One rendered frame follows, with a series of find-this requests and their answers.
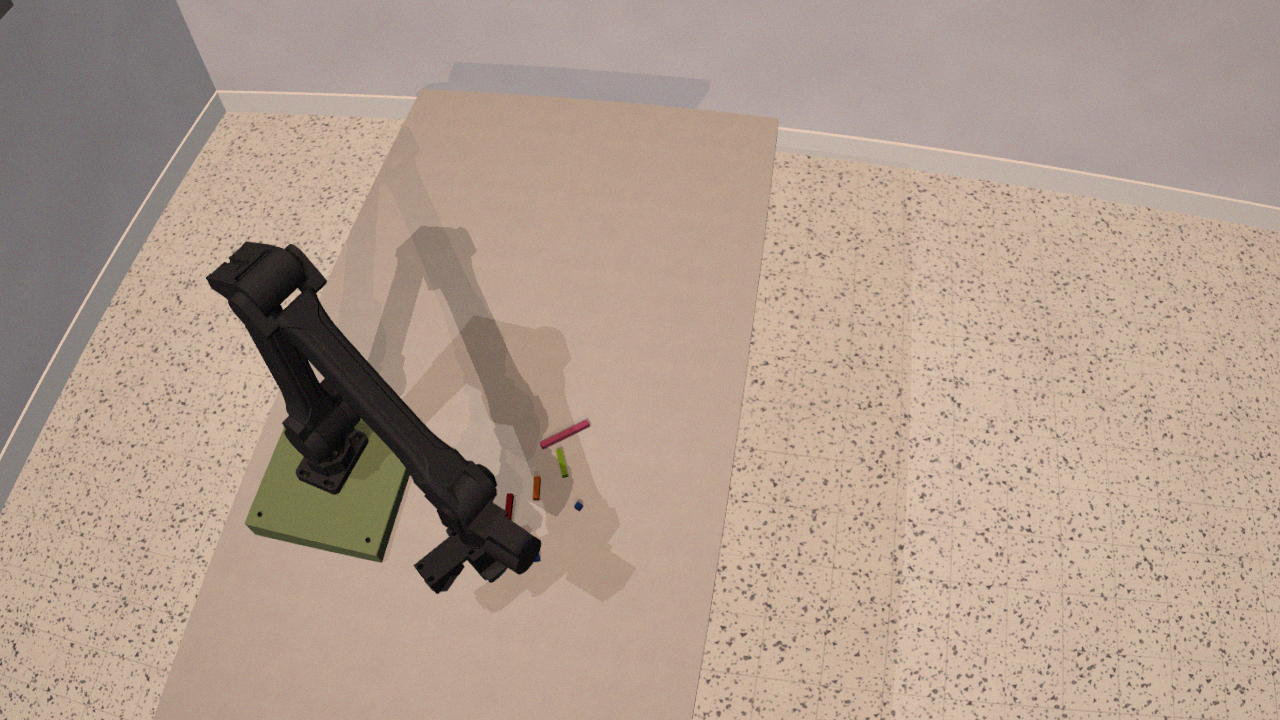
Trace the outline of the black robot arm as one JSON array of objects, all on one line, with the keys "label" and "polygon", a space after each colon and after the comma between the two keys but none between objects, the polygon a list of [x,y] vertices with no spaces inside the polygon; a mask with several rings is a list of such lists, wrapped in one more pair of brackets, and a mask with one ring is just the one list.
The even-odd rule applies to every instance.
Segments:
[{"label": "black robot arm", "polygon": [[[285,437],[305,456],[298,479],[338,495],[369,445],[355,430],[362,418],[447,527],[449,537],[413,565],[431,591],[448,591],[466,560],[477,573],[495,561],[518,575],[527,571],[541,541],[493,503],[493,473],[438,438],[337,328],[317,299],[326,279],[305,252],[293,243],[246,241],[229,259],[206,279],[228,299],[282,389]],[[283,310],[297,288],[302,293]],[[321,383],[308,363],[325,378]]]}]

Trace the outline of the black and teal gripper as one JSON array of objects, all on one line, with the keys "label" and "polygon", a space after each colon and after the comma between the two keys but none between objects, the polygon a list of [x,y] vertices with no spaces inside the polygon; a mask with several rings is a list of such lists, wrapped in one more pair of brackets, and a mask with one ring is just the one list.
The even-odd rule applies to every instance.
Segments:
[{"label": "black and teal gripper", "polygon": [[[481,548],[484,548],[484,546],[480,546],[480,547],[472,547],[472,546],[468,546],[468,544],[466,544],[466,546],[468,548],[474,548],[474,550],[481,550]],[[480,574],[480,577],[483,577],[484,580],[488,580],[488,582],[492,583],[492,582],[495,582],[503,573],[506,573],[506,570],[507,570],[507,568],[503,564],[495,561],[495,562],[492,564],[492,566],[486,568],[485,571],[479,573],[479,574]]]}]

